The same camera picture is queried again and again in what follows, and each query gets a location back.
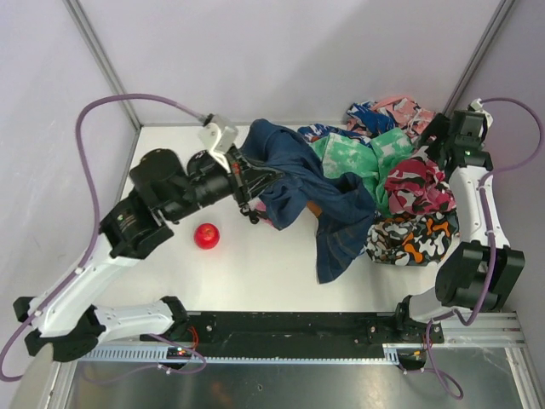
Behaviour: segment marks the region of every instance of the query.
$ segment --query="green cloth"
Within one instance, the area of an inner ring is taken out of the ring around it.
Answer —
[[[330,134],[312,143],[311,148],[322,160],[325,177],[335,179],[347,172],[360,176],[375,200],[376,208],[383,216],[389,217],[391,213],[384,183],[390,170],[409,158],[414,147],[400,128],[377,136],[370,144],[372,148],[346,136]]]

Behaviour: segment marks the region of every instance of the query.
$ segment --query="gray floor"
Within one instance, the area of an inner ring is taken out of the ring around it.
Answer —
[[[194,375],[139,372],[101,387],[77,378],[71,409],[522,408],[503,349],[437,349],[439,367],[464,388],[452,400],[433,374],[403,376],[394,366],[209,365]],[[107,379],[135,364],[80,363]]]

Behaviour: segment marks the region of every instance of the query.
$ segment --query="white wall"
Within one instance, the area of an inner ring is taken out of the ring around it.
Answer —
[[[12,302],[33,296],[84,250],[89,193],[78,162],[79,110],[111,94],[61,1],[0,4],[0,343],[17,326]],[[134,131],[119,107],[102,108],[84,126],[100,205],[111,206]],[[5,371],[29,362],[22,339]],[[7,407],[17,383],[0,383]]]
[[[400,93],[443,109],[499,0],[82,3],[127,91],[300,124]],[[144,124],[195,123],[135,106]]]
[[[545,2],[524,0],[502,30],[496,44],[463,96],[463,104],[476,97],[511,96],[524,101],[545,120]],[[496,167],[527,157],[537,144],[537,127],[517,106],[494,103],[486,107],[494,115],[486,145]],[[545,383],[545,296],[543,268],[545,222],[545,152],[533,164],[494,180],[494,194],[502,226],[511,246],[522,250],[526,266],[508,307],[517,310],[531,355]]]

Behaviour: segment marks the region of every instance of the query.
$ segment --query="pile of clothes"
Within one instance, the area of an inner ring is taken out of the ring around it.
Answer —
[[[434,112],[408,96],[352,104],[347,127],[289,130],[255,121],[242,152],[286,176],[260,199],[277,229],[309,207],[318,217],[320,283],[341,275],[366,252],[375,262],[439,262],[458,231],[445,173],[416,149]]]

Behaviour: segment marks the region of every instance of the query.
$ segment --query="white table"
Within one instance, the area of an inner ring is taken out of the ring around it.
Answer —
[[[132,166],[157,147],[174,150],[182,163],[202,149],[198,127],[145,127]],[[241,146],[248,127],[239,127]],[[132,188],[127,181],[123,196]],[[221,234],[209,251],[193,243],[193,231],[212,222]],[[319,285],[316,276],[318,222],[305,210],[282,232],[264,222],[252,225],[226,198],[172,226],[175,236],[131,268],[97,300],[121,306],[178,296],[187,310],[387,312],[408,294],[434,285],[436,266],[402,268],[355,260],[337,280]]]

